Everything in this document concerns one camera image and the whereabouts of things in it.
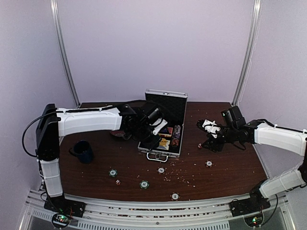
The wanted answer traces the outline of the aluminium poker case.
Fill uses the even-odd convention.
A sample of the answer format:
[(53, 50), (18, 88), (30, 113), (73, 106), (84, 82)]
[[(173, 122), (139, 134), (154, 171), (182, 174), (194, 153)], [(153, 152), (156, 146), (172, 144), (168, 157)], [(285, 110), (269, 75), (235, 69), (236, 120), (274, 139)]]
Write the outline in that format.
[(164, 149), (146, 149), (144, 145), (139, 143), (138, 150), (146, 154), (146, 158), (150, 161), (167, 162), (170, 157), (179, 158), (182, 148), (183, 130), (185, 122), (185, 114), (187, 107), (188, 94), (186, 92), (172, 92), (163, 90), (147, 89), (145, 91), (145, 99), (158, 103), (163, 108), (164, 119), (167, 121), (165, 127), (174, 128), (175, 125), (181, 126), (180, 143), (177, 147), (169, 150)]

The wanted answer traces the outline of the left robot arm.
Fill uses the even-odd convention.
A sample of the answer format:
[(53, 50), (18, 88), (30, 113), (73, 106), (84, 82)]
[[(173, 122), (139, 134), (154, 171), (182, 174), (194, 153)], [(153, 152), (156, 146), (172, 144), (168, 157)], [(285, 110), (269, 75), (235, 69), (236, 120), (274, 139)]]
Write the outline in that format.
[(133, 139), (154, 149), (159, 131), (167, 124), (161, 109), (151, 103), (130, 107), (127, 103), (105, 107), (66, 109), (49, 104), (36, 129), (36, 157), (42, 169), (50, 204), (59, 213), (69, 209), (63, 198), (59, 169), (59, 139), (75, 133), (110, 130), (124, 131)]

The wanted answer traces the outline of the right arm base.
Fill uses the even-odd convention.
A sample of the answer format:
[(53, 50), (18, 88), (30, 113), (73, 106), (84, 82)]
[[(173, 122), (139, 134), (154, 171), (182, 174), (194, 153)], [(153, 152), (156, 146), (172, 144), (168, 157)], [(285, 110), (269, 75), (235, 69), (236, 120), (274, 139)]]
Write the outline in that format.
[(229, 203), (233, 217), (245, 216), (245, 223), (252, 228), (260, 227), (264, 223), (263, 211), (271, 207), (267, 198), (264, 198), (259, 189), (249, 193), (249, 198), (234, 199)]

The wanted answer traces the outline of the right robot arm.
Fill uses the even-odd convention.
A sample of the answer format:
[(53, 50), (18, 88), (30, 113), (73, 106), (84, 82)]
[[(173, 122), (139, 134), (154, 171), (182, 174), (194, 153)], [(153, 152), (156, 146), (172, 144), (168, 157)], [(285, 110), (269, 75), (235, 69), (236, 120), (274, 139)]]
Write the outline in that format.
[(222, 151), (225, 144), (245, 150), (245, 144), (251, 143), (259, 153), (265, 166), (272, 166), (277, 159), (290, 160), (286, 154), (293, 155), (293, 163), (278, 163), (278, 170), (270, 169), (271, 176), (254, 188), (246, 200), (249, 211), (257, 211), (264, 199), (280, 192), (291, 191), (307, 185), (307, 132), (273, 125), (267, 120), (250, 122), (237, 121), (227, 125), (218, 125), (214, 121), (199, 120), (197, 127), (206, 132), (207, 140), (199, 148), (213, 152)]

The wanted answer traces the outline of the red card deck box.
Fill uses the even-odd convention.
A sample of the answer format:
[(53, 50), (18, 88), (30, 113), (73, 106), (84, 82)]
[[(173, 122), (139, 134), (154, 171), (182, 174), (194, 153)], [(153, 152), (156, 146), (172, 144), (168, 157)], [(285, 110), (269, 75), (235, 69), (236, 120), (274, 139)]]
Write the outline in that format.
[(170, 138), (172, 137), (172, 133), (173, 133), (172, 127), (164, 127), (159, 131), (158, 135), (164, 138)]

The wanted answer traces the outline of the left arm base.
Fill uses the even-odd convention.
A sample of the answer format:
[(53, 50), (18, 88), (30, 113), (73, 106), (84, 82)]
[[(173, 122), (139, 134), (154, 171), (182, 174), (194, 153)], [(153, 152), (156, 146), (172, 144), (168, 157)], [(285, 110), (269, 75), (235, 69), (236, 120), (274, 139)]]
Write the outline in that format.
[(68, 227), (74, 217), (83, 217), (86, 204), (84, 202), (66, 199), (64, 194), (58, 197), (51, 197), (46, 192), (44, 209), (53, 211), (51, 223), (56, 229)]

